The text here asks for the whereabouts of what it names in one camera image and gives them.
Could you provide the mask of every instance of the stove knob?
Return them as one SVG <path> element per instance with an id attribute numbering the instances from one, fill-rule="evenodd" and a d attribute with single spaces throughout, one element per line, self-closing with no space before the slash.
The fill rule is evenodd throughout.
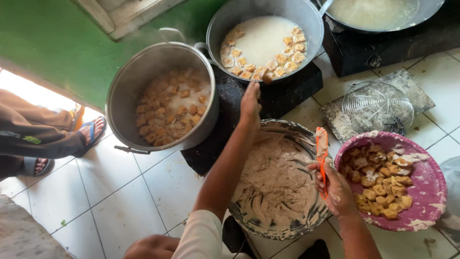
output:
<path id="1" fill-rule="evenodd" d="M 380 64 L 382 63 L 382 59 L 379 55 L 372 55 L 368 58 L 366 63 L 368 67 L 375 68 L 380 66 Z"/>

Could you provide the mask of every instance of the batter-covered hand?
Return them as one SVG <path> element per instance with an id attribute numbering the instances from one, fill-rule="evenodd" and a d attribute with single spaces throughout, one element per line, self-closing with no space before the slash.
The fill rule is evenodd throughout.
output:
<path id="1" fill-rule="evenodd" d="M 314 163 L 308 166 L 309 169 L 316 169 L 315 172 L 315 188 L 319 192 L 323 192 L 324 183 L 320 173 L 320 164 Z M 353 195 L 351 194 L 350 186 L 344 176 L 339 174 L 334 168 L 331 168 L 329 163 L 324 163 L 324 171 L 326 172 L 326 205 L 328 209 L 337 218 L 358 214 Z"/>
<path id="2" fill-rule="evenodd" d="M 240 122 L 254 127 L 256 130 L 260 129 L 260 116 L 259 112 L 262 109 L 257 100 L 260 98 L 260 84 L 251 81 L 247 86 L 246 92 L 241 100 L 241 115 Z"/>

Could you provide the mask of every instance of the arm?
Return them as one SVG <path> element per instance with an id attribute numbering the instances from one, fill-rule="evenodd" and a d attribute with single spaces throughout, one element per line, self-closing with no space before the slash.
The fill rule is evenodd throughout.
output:
<path id="1" fill-rule="evenodd" d="M 319 163 L 309 165 L 308 168 L 319 170 Z M 326 205 L 339 220 L 345 258 L 381 259 L 374 239 L 355 207 L 347 181 L 343 175 L 331 168 L 329 163 L 324 164 L 324 171 L 328 177 L 327 189 L 329 193 L 326 198 Z M 324 188 L 319 171 L 316 171 L 315 187 L 320 192 Z"/>
<path id="2" fill-rule="evenodd" d="M 259 83 L 250 82 L 241 100 L 240 121 L 208 172 L 192 212 L 208 210 L 220 221 L 223 220 L 228 203 L 240 181 L 256 133 L 260 129 L 259 111 L 262 106 L 257 103 L 259 96 Z"/>

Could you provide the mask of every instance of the black stove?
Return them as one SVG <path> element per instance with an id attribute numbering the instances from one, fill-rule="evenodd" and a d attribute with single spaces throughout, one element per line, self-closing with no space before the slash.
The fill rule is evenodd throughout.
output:
<path id="1" fill-rule="evenodd" d="M 247 86 L 247 83 L 236 80 L 217 67 L 213 70 L 220 109 L 216 126 L 200 145 L 181 151 L 185 161 L 199 175 L 211 168 L 238 124 L 240 102 Z M 261 119 L 282 117 L 322 87 L 321 70 L 313 62 L 282 82 L 262 85 Z"/>
<path id="2" fill-rule="evenodd" d="M 460 0 L 446 0 L 430 19 L 401 31 L 335 33 L 325 21 L 323 46 L 335 73 L 343 77 L 460 47 L 459 15 Z"/>

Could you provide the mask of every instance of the orange utensil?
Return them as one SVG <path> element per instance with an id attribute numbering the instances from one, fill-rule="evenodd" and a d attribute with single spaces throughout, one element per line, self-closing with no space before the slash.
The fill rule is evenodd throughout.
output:
<path id="1" fill-rule="evenodd" d="M 320 193 L 323 199 L 328 197 L 328 193 L 326 191 L 326 172 L 324 171 L 324 163 L 326 162 L 326 157 L 328 156 L 328 133 L 325 129 L 321 127 L 316 128 L 316 160 L 320 164 L 320 172 L 322 175 L 322 181 L 324 183 L 324 194 L 325 196 Z"/>

